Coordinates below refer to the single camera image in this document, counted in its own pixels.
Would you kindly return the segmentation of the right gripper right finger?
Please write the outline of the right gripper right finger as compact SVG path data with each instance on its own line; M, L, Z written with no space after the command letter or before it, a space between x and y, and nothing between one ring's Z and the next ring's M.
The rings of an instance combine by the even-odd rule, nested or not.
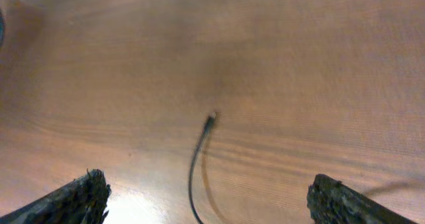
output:
M308 187L307 208L318 224L416 224L322 173Z

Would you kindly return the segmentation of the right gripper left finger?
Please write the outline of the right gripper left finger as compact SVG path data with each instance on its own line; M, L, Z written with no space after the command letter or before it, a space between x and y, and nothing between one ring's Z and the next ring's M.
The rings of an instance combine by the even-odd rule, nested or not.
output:
M86 175L1 217L4 224L103 224L112 190L104 172Z

